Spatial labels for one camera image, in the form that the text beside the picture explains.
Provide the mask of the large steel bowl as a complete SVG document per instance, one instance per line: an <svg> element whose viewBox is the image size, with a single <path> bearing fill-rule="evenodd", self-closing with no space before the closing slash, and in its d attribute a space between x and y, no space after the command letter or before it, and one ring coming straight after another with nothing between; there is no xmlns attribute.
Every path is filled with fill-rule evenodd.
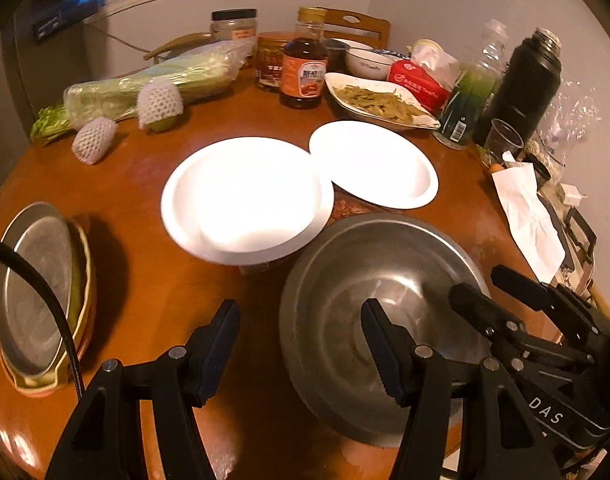
<svg viewBox="0 0 610 480"><path fill-rule="evenodd" d="M450 307L458 284L488 291L465 249L427 222L359 214L324 229L297 259L280 303L282 355L303 403L345 437L398 446L413 350L473 365L490 354Z"/></svg>

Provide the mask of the large white bowl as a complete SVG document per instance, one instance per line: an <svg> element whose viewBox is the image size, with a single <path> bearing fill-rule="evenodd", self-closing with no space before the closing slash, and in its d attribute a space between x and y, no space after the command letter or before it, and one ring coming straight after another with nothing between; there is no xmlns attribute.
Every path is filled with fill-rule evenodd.
<svg viewBox="0 0 610 480"><path fill-rule="evenodd" d="M189 254L257 266L311 242L333 204L333 184L313 155L287 141L242 136L180 162L163 188L161 217Z"/></svg>

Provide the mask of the clear drinking glass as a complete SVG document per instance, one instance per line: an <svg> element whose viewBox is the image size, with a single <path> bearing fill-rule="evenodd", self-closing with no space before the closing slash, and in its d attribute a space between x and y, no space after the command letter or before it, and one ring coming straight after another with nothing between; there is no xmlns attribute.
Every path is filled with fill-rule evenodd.
<svg viewBox="0 0 610 480"><path fill-rule="evenodd" d="M483 145L482 160L488 167L493 164L501 164L505 152L516 156L523 148L524 142L516 129L503 120L494 118Z"/></svg>

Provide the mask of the small white plate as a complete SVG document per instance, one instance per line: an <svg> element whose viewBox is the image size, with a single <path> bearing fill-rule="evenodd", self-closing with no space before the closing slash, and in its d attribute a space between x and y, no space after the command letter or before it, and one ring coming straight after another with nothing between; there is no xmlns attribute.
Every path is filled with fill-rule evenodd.
<svg viewBox="0 0 610 480"><path fill-rule="evenodd" d="M416 209L439 192L439 178L424 152L380 126L328 122L311 134L308 149L334 184L377 206Z"/></svg>

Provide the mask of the green liquid plastic bottle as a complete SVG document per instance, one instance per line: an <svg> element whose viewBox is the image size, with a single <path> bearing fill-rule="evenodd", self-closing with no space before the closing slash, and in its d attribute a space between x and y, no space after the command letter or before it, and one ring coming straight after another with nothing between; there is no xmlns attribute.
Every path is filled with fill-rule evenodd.
<svg viewBox="0 0 610 480"><path fill-rule="evenodd" d="M460 74L439 115L441 127L433 132L435 139L447 148L463 150L469 144L503 77L507 40L506 25L491 20L483 26L479 44L470 48L460 62Z"/></svg>

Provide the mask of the black thermos flask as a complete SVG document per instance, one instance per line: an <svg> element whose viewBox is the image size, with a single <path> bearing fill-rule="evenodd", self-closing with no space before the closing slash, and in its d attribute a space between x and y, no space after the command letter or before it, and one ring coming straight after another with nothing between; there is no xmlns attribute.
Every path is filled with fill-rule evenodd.
<svg viewBox="0 0 610 480"><path fill-rule="evenodd" d="M512 52L505 76L473 133L483 146L492 120L500 119L528 142L561 84L561 42L546 28L537 27Z"/></svg>

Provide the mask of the red tissue pack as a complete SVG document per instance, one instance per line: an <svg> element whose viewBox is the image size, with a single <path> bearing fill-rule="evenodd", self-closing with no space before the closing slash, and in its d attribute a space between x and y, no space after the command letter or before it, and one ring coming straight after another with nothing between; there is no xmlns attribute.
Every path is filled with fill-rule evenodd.
<svg viewBox="0 0 610 480"><path fill-rule="evenodd" d="M408 53L408 58L392 64L387 80L410 91L437 117L459 77L459 61L430 39L417 40Z"/></svg>

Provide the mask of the white dish of vegetables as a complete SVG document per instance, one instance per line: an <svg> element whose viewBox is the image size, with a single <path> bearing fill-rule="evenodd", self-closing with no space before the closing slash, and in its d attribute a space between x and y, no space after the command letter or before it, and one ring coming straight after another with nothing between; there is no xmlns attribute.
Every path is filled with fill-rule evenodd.
<svg viewBox="0 0 610 480"><path fill-rule="evenodd" d="M325 81L334 101L358 120L394 131L439 129L439 121L398 84L341 73L327 73Z"/></svg>

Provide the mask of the white ceramic rice bowl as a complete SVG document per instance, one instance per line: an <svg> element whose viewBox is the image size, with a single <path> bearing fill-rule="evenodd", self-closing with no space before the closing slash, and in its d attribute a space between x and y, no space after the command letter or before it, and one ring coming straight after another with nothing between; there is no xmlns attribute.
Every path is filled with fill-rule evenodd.
<svg viewBox="0 0 610 480"><path fill-rule="evenodd" d="M355 77L386 80L394 60L372 50L349 48L345 51L345 64Z"/></svg>

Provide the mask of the small foam-netted fruit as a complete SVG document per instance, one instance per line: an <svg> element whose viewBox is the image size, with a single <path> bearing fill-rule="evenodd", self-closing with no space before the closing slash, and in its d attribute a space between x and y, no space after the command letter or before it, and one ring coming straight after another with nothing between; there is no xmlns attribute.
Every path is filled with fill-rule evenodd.
<svg viewBox="0 0 610 480"><path fill-rule="evenodd" d="M117 124L106 117L94 118L76 134L72 152L86 165L94 165L107 153L114 141Z"/></svg>

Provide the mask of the dark sauce bottle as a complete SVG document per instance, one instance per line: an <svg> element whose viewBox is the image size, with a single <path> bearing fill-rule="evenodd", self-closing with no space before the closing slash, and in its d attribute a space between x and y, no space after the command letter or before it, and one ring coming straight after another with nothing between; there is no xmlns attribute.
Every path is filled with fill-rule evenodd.
<svg viewBox="0 0 610 480"><path fill-rule="evenodd" d="M283 49L280 102L295 110L311 110L321 101L329 53L323 44L327 10L299 9L294 38Z"/></svg>

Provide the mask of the large foam-netted fruit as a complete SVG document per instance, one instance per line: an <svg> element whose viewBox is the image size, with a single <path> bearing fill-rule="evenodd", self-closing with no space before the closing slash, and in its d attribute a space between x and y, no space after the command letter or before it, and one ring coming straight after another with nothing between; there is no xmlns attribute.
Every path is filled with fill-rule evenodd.
<svg viewBox="0 0 610 480"><path fill-rule="evenodd" d="M182 114L183 98L170 80L155 79L140 90L137 116L141 130L166 131L176 125Z"/></svg>

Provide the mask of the orange lid pickle jar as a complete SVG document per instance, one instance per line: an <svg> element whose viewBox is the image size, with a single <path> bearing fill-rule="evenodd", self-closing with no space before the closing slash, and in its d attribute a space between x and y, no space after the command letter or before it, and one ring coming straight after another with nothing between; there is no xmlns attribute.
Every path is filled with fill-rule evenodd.
<svg viewBox="0 0 610 480"><path fill-rule="evenodd" d="M293 32L261 32L256 39L255 84L278 91L281 85L284 47L294 38Z"/></svg>

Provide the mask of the curved wooden chair back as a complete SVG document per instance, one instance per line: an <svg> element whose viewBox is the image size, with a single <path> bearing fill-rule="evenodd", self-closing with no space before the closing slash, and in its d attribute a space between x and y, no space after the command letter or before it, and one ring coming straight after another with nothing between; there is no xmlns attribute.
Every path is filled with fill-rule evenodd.
<svg viewBox="0 0 610 480"><path fill-rule="evenodd" d="M177 37L171 41L162 44L151 51L148 51L143 55L145 61L153 60L155 64L159 62L159 58L162 54L168 53L178 49L192 49L196 47L202 47L206 44L211 44L213 37L209 32L192 32L185 36Z"/></svg>

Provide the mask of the black lid glass jar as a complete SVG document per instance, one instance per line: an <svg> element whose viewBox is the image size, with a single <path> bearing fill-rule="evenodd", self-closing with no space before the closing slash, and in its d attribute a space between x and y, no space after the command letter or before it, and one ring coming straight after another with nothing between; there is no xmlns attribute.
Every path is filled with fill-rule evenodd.
<svg viewBox="0 0 610 480"><path fill-rule="evenodd" d="M257 10L254 8L213 11L209 26L215 41L254 37L257 34Z"/></svg>

